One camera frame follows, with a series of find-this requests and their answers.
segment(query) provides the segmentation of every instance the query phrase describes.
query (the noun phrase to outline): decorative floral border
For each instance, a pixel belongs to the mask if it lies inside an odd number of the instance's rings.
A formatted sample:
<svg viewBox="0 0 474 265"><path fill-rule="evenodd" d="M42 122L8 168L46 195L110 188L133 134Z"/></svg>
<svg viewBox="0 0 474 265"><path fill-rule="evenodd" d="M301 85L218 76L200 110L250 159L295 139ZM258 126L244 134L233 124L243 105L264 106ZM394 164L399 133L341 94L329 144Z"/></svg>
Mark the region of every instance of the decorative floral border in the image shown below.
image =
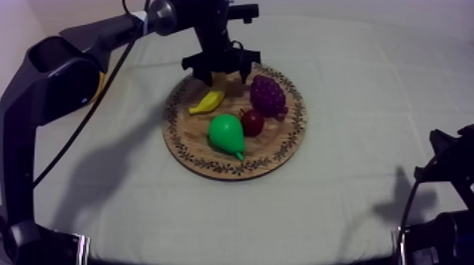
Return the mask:
<svg viewBox="0 0 474 265"><path fill-rule="evenodd" d="M280 162L284 160L292 148L297 147L296 143L300 137L303 137L304 133L304 113L305 105L303 103L303 97L300 92L296 89L295 85L286 78L282 73L274 70L268 66L262 66L254 63L253 68L258 70L262 74L273 78L283 85L283 88L293 96L295 101L294 117L291 123L293 124L293 131L288 134L285 141L281 143L279 151L273 154L273 157L265 157L257 160L244 161L240 166L232 166L231 164L219 163L218 161L208 161L202 157L196 157L188 151L188 147L182 143L181 136L178 135L177 122L178 122L178 109L177 106L181 103L181 99L186 90L186 85L193 80L192 77L185 78L178 85L177 90L171 95L171 101L166 107L166 120L169 123L167 128L168 133L171 135L171 143L174 148L178 151L178 157L188 163L193 163L201 169L206 168L213 172L219 173L231 173L232 175L240 176L244 173L251 173L260 167L265 167L271 164L273 161Z"/></svg>

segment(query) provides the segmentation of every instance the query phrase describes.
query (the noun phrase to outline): toy pear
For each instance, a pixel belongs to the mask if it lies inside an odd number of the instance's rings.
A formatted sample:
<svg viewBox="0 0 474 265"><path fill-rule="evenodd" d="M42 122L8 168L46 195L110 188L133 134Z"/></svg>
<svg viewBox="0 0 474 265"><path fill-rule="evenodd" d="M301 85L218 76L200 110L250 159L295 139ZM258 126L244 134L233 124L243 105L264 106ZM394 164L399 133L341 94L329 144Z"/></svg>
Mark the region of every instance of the toy pear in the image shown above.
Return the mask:
<svg viewBox="0 0 474 265"><path fill-rule="evenodd" d="M221 114L209 125L209 139L217 147L243 160L243 128L239 119L230 114Z"/></svg>

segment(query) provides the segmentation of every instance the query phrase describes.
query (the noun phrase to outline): wooden plate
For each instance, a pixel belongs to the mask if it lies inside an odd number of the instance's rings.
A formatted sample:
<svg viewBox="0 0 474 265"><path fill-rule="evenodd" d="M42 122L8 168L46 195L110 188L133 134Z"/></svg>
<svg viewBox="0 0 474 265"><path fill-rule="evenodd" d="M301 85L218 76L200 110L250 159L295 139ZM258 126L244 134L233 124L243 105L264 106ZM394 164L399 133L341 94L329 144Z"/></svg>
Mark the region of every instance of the wooden plate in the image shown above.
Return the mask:
<svg viewBox="0 0 474 265"><path fill-rule="evenodd" d="M278 121L266 118L263 132L245 139L244 161L219 152L208 145L210 121L221 113L240 116L241 109L250 110L250 84L256 75L276 80L286 95L288 113ZM190 115L209 87L188 76L171 93L164 112L163 136L169 151L186 168L215 180L249 180L264 175L285 163L296 152L306 130L306 108L293 83L280 72L254 63L242 85L238 73L227 75L226 98L212 113Z"/></svg>

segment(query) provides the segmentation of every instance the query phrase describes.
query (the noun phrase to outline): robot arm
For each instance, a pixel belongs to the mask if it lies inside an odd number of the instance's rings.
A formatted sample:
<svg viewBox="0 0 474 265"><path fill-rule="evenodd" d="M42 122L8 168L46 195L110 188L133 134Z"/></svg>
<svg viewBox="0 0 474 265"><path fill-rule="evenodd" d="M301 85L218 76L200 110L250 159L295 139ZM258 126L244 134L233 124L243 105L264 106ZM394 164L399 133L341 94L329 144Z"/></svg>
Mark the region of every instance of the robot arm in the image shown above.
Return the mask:
<svg viewBox="0 0 474 265"><path fill-rule="evenodd" d="M0 231L15 264L51 263L35 223L35 132L90 103L110 53L142 36L170 35L193 27L202 52L183 59L196 78L212 84L211 72L240 71L245 82L260 53L232 46L228 19L251 23L257 5L229 7L227 0L156 0L149 11L68 28L30 48L0 100Z"/></svg>

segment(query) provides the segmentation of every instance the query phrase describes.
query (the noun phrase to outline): table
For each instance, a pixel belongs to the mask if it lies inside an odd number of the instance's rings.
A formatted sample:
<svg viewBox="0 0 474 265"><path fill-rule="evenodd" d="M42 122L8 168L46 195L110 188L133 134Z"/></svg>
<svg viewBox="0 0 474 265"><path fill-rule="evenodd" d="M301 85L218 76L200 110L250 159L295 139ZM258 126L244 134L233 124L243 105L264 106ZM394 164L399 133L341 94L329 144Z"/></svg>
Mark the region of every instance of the table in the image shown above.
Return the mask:
<svg viewBox="0 0 474 265"><path fill-rule="evenodd" d="M192 30L141 39L71 150L35 190L37 222L92 238L92 256L137 264L331 264L391 253L413 169L435 128L474 121L474 48L410 28L309 17L233 21L304 96L308 130L277 171L242 183L201 178L162 139L164 100L200 50ZM111 66L123 49L118 50ZM37 134L35 175L87 109ZM448 184L422 185L410 220L465 209Z"/></svg>

